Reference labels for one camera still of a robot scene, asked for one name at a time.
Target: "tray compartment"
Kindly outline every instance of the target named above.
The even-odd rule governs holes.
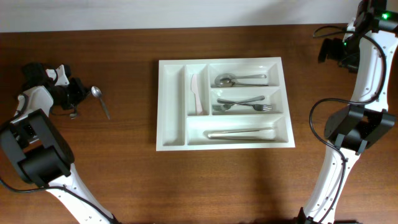
[[[219,88],[215,85],[215,79],[218,75],[232,73],[236,76],[265,74],[266,78],[244,78],[238,79],[239,83],[245,84],[264,84],[269,86],[279,86],[278,67],[276,62],[258,62],[258,63],[211,63],[208,68],[210,74],[210,86]]]
[[[286,125],[282,114],[236,115],[191,117],[187,119],[188,145],[209,144],[264,144],[287,142]],[[208,139],[206,134],[213,131],[234,131],[244,129],[273,128],[269,139],[258,141]]]
[[[161,73],[158,110],[162,118],[161,136],[163,146],[182,146],[185,144],[185,79],[184,65],[165,65]]]
[[[185,66],[185,101],[188,116],[196,116],[195,94],[191,91],[192,76],[197,75],[197,85],[201,106],[203,108],[202,115],[210,113],[210,97],[209,97],[209,79],[207,74],[207,64],[186,65]]]
[[[256,111],[252,107],[235,105],[225,112],[212,111],[213,115],[231,115],[231,114],[272,114],[283,113],[281,90],[277,87],[231,87],[211,89],[211,104],[220,105],[218,98],[223,100],[241,101],[248,100],[257,96],[265,96],[262,101],[252,103],[272,105],[271,111]]]

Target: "white cutlery tray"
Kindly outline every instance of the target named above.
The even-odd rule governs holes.
[[[240,79],[240,83],[266,84],[219,88],[215,78],[224,73],[237,76],[266,74],[266,78]],[[203,115],[197,116],[195,95],[191,91],[197,75]],[[212,111],[217,99],[246,100],[264,95],[272,111],[255,111],[248,106],[233,106],[225,112]],[[209,131],[234,131],[273,128],[272,140],[208,139]],[[294,147],[292,123],[287,103],[280,57],[204,60],[160,60],[156,151],[197,149],[244,149]]]

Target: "white wall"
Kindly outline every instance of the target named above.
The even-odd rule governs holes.
[[[0,0],[0,32],[348,22],[360,0]]]

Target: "silver fork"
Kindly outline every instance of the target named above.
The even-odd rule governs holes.
[[[231,101],[231,100],[217,99],[217,103],[235,103],[235,102]],[[256,111],[271,111],[272,110],[272,105],[262,105],[262,104],[252,104],[252,103],[240,103],[239,105],[251,106]]]
[[[242,101],[238,101],[238,102],[234,102],[234,103],[229,103],[229,104],[223,104],[223,105],[213,105],[212,108],[215,111],[228,111],[229,109],[231,109],[232,106],[234,105],[238,105],[241,103],[249,103],[249,102],[254,102],[254,101],[261,101],[263,99],[265,99],[265,96],[257,96],[248,100],[242,100]]]

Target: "green led light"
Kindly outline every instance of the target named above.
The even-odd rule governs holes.
[[[387,13],[383,13],[383,14],[381,15],[381,17],[382,17],[383,19],[388,19],[388,17],[389,17],[389,14],[387,14]]]

